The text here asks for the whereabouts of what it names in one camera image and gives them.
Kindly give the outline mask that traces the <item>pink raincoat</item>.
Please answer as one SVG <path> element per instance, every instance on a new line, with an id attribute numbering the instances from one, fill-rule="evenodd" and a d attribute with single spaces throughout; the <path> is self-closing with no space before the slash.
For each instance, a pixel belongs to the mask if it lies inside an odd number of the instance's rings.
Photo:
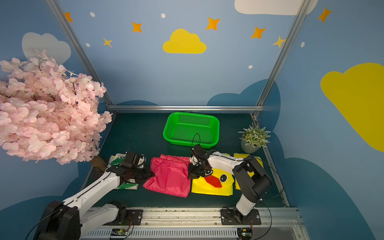
<path id="1" fill-rule="evenodd" d="M 188 179 L 189 157 L 161 155 L 151 159 L 151 171 L 155 174 L 143 187 L 149 191 L 187 198 L 191 190 Z"/>

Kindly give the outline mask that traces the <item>green plastic mesh basket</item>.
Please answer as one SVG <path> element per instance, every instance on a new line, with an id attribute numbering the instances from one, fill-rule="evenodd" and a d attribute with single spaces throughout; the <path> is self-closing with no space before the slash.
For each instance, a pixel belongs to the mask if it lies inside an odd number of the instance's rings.
<path id="1" fill-rule="evenodd" d="M 220 139 L 220 121 L 210 115 L 175 112 L 169 115 L 163 137 L 173 145 L 205 149 L 217 145 Z"/>

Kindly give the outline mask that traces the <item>plain yellow raincoat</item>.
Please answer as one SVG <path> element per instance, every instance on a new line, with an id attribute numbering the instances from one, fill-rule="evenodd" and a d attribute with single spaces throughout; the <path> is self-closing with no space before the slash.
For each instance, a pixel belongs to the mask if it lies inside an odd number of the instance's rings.
<path id="1" fill-rule="evenodd" d="M 248 154 L 238 154 L 238 153 L 235 153 L 234 154 L 234 157 L 237 158 L 237 159 L 245 159 L 247 157 L 250 157 L 251 155 L 248 155 Z M 260 157 L 255 157 L 255 159 L 258 161 L 258 163 L 264 168 L 264 164 L 262 162 L 262 159 Z M 252 177 L 254 175 L 254 172 L 248 172 L 248 175 L 250 177 Z M 240 190 L 240 186 L 238 184 L 238 181 L 235 180 L 235 189 L 236 190 Z"/>

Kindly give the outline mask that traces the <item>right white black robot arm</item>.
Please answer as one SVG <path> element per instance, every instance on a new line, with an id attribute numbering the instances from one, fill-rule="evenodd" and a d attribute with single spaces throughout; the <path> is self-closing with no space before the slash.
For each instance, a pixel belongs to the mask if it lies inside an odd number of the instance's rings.
<path id="1" fill-rule="evenodd" d="M 242 192 L 234 214 L 244 220 L 272 186 L 272 178 L 253 156 L 235 158 L 215 150 L 208 151 L 199 144 L 192 147 L 188 179 L 200 180 L 214 190 L 223 190 L 232 177 Z"/>

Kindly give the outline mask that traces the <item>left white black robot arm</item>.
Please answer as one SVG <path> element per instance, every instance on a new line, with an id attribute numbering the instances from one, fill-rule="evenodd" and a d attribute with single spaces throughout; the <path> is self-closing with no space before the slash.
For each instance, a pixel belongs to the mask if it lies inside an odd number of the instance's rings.
<path id="1" fill-rule="evenodd" d="M 63 200 L 49 203 L 36 229 L 35 240 L 79 240 L 107 224 L 132 224 L 126 205 L 111 202 L 98 210 L 91 207 L 123 183 L 140 184 L 154 177 L 143 155 L 127 152 L 121 163 L 112 165 L 95 182 Z"/>

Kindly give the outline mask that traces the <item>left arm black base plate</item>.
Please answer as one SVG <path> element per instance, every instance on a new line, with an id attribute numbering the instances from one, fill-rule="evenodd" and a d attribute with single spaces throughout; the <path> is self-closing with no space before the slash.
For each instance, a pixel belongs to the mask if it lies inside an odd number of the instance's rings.
<path id="1" fill-rule="evenodd" d="M 118 212 L 117 217 L 112 221 L 104 224 L 104 226 L 139 226 L 143 217 L 143 210 L 125 209 Z"/>

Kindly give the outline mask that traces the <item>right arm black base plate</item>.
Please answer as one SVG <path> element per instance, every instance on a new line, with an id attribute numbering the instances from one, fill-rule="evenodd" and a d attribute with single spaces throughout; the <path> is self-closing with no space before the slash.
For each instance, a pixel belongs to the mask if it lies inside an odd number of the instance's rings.
<path id="1" fill-rule="evenodd" d="M 261 225 L 259 211 L 253 209 L 247 217 L 237 217 L 233 209 L 222 208 L 220 210 L 222 225 Z"/>

